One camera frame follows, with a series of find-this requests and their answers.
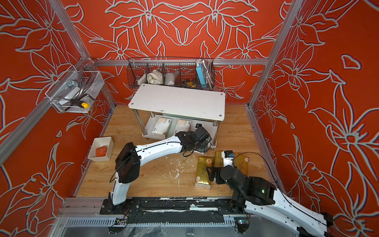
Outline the white tissue pack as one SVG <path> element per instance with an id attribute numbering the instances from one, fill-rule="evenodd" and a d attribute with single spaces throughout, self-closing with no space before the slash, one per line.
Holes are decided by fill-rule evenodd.
<path id="1" fill-rule="evenodd" d="M 186 119 L 178 119 L 175 129 L 174 135 L 179 132 L 188 132 L 190 130 L 191 121 Z"/>
<path id="2" fill-rule="evenodd" d="M 202 143 L 199 144 L 197 151 L 200 153 L 207 153 L 207 151 L 211 148 L 211 139 L 206 139 Z"/>
<path id="3" fill-rule="evenodd" d="M 159 117 L 152 130 L 153 138 L 160 140 L 166 139 L 171 122 L 172 119 Z"/>

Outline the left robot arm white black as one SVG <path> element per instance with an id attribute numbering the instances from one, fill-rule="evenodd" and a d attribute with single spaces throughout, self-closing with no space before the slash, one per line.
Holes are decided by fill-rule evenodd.
<path id="1" fill-rule="evenodd" d="M 101 215 L 114 215 L 126 212 L 127 193 L 132 182 L 140 175 L 140 168 L 156 159 L 171 154 L 182 153 L 184 157 L 193 152 L 206 153 L 211 145 L 209 132 L 200 127 L 195 131 L 180 131 L 164 140 L 146 145 L 127 143 L 115 160 L 115 171 L 110 179 L 113 189 L 103 201 Z"/>

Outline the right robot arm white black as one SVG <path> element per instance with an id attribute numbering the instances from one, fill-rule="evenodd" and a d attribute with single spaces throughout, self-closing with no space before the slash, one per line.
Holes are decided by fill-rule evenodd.
<path id="1" fill-rule="evenodd" d="M 330 237 L 334 220 L 327 212 L 312 211 L 283 194 L 260 177 L 244 175 L 233 166 L 206 168 L 216 184 L 226 184 L 233 191 L 221 208 L 229 213 L 255 215 L 269 220 L 297 237 Z"/>

